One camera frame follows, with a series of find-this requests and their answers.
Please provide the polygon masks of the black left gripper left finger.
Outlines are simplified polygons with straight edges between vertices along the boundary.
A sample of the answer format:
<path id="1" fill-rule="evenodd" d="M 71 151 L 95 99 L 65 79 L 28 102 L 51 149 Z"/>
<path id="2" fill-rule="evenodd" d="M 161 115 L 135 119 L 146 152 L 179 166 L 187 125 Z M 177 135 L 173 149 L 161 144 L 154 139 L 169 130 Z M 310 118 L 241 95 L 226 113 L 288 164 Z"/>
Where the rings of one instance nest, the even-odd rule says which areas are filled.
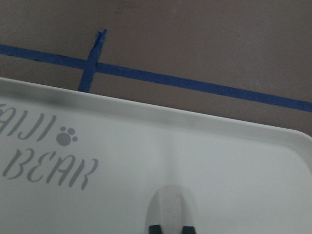
<path id="1" fill-rule="evenodd" d="M 161 234 L 161 226 L 160 225 L 149 226 L 149 234 Z"/>

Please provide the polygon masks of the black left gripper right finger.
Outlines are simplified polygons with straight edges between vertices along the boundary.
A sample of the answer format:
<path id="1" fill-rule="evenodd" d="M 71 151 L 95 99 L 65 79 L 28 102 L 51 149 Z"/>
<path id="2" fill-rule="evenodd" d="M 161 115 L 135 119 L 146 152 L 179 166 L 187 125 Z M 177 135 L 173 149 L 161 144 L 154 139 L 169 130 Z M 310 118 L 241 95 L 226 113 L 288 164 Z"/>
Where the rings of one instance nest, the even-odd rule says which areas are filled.
<path id="1" fill-rule="evenodd" d="M 194 226 L 184 226 L 182 228 L 182 234 L 196 234 Z"/>

